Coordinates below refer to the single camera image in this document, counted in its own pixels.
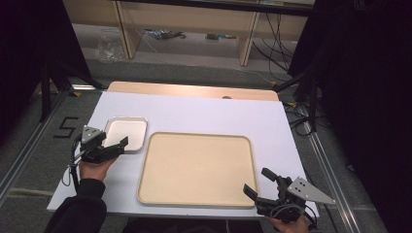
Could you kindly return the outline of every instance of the wooden tray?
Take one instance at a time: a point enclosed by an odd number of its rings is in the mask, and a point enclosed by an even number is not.
[[[243,136],[154,133],[137,197],[145,204],[252,208],[258,190],[251,142]]]

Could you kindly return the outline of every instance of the black sleeve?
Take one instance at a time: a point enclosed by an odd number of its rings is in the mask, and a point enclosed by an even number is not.
[[[80,180],[78,194],[68,197],[51,217],[45,233],[99,232],[106,218],[106,204],[101,199],[106,186],[98,180]]]

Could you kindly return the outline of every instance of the human hand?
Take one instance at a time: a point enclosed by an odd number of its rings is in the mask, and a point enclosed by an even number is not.
[[[106,178],[107,171],[109,170],[110,166],[116,161],[116,159],[118,158],[115,157],[98,164],[81,161],[79,163],[80,178],[96,179],[103,182],[103,180]]]
[[[308,233],[309,228],[306,223],[306,217],[300,216],[300,218],[291,223],[284,223],[277,218],[268,217],[270,223],[272,223],[282,233]]]

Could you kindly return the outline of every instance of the gray carpet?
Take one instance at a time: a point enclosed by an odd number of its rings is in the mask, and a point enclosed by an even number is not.
[[[103,84],[113,80],[134,81],[144,83],[180,83],[212,86],[231,86],[270,89],[270,83],[256,74],[240,71],[217,69],[209,67],[183,67],[168,64],[133,64],[127,62],[103,64],[95,60],[88,60],[90,72],[95,79]],[[266,72],[259,72],[266,79],[275,79]],[[281,79],[289,79],[287,75],[277,75]],[[279,93],[280,99],[291,101],[293,87]],[[50,195],[54,192],[61,175],[67,167],[70,158],[70,149],[74,137],[87,124],[93,113],[94,106],[99,99],[99,92],[83,92],[80,97],[68,96],[64,104],[58,109],[49,125],[44,138],[33,153],[29,163],[19,176],[14,189],[0,208],[0,232],[42,232],[51,213],[46,211]],[[4,175],[10,167],[13,158],[21,150],[27,140],[27,135],[37,125],[40,102],[33,101],[27,108],[24,120],[16,127],[14,135],[4,145],[0,157],[0,175]],[[66,118],[65,126],[76,128],[68,138],[54,136],[68,135],[70,130],[59,129],[61,122]],[[288,114],[290,121],[295,120],[294,114]],[[344,151],[327,127],[325,119],[319,119],[318,135],[339,178],[345,195],[362,232],[386,232],[379,216],[373,208],[361,182],[356,174],[345,168],[346,158]],[[297,132],[304,132],[298,127]],[[330,194],[325,177],[316,159],[314,150],[307,136],[299,136],[292,131],[303,166],[313,183],[323,192]],[[329,207],[331,217],[338,232],[347,232],[340,214],[335,207]],[[320,206],[319,230],[314,232],[335,232],[325,207]],[[108,216],[101,232],[121,232],[127,223],[127,216]],[[265,232],[273,232],[267,222],[264,222]]]

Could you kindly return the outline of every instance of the white table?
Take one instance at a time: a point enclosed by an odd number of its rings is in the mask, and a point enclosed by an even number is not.
[[[256,208],[190,208],[145,206],[140,203],[136,190],[148,140],[158,131],[248,137],[252,143],[261,197],[278,198],[276,184],[260,174],[263,167],[293,180],[296,177],[305,178],[284,108],[279,101],[104,92],[88,126],[104,129],[111,117],[145,117],[148,129],[144,146],[136,154],[121,155],[109,170],[103,195],[108,213],[208,218],[259,216]],[[47,209],[55,211],[66,197],[75,194],[73,186],[60,183]],[[316,212],[314,203],[308,205]]]

